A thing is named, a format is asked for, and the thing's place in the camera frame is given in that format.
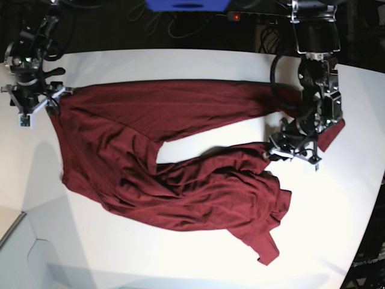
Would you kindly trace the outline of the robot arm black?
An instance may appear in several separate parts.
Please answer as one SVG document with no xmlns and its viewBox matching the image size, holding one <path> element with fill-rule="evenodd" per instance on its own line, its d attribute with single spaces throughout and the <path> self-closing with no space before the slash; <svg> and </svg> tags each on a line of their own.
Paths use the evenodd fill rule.
<svg viewBox="0 0 385 289">
<path fill-rule="evenodd" d="M 72 20 L 69 37 L 61 46 L 54 40 L 54 32 L 65 10 L 69 10 Z M 25 23 L 17 40 L 5 50 L 5 68 L 13 76 L 14 84 L 1 87 L 1 92 L 8 93 L 10 106 L 19 110 L 21 126 L 31 126 L 32 116 L 43 107 L 49 114 L 60 113 L 58 99 L 63 93 L 73 92 L 73 88 L 60 81 L 47 82 L 50 77 L 64 75 L 64 68 L 45 71 L 43 64 L 64 55 L 73 39 L 77 18 L 78 11 L 69 1 L 51 1 L 42 21 L 38 25 L 30 20 Z"/>
<path fill-rule="evenodd" d="M 269 136 L 265 158 L 299 158 L 317 166 L 319 150 L 329 146 L 328 132 L 343 124 L 337 58 L 340 40 L 336 26 L 339 1 L 282 1 L 290 11 L 293 45 L 280 48 L 270 68 L 271 93 L 279 108 L 293 113 L 293 120 L 280 121 L 279 130 Z M 303 88 L 298 102 L 285 99 L 276 84 L 279 60 L 295 50 L 301 61 L 298 79 Z"/>
</svg>

